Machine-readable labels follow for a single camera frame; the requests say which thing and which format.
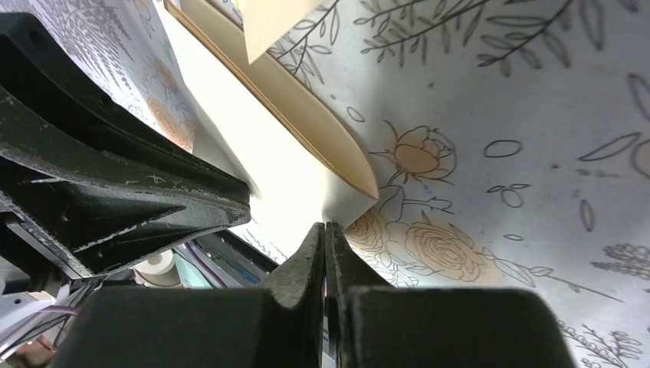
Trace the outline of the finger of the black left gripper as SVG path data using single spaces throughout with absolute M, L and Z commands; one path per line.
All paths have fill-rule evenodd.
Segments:
M 89 192 L 69 182 L 28 184 L 29 169 L 1 155 L 1 202 L 16 235 L 72 278 L 121 271 L 159 251 L 246 223 L 246 203 L 155 203 Z
M 1 16 L 1 155 L 28 184 L 155 203 L 246 203 L 241 180 L 114 103 L 32 14 Z

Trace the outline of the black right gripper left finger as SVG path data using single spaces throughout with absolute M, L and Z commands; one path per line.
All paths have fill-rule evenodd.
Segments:
M 319 367 L 324 230 L 253 287 L 104 287 L 85 303 L 56 367 Z

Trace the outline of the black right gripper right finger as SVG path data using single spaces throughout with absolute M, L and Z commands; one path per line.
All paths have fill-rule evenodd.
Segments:
M 397 288 L 324 227 L 330 354 L 340 367 L 571 367 L 548 306 L 521 289 Z

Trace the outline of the cream envelope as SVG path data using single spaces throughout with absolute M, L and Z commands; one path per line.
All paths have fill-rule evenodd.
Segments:
M 249 63 L 243 32 L 206 2 L 164 7 L 187 88 L 263 196 L 279 196 L 274 177 L 286 172 L 309 196 L 378 199 L 353 135 L 289 71 L 269 55 Z

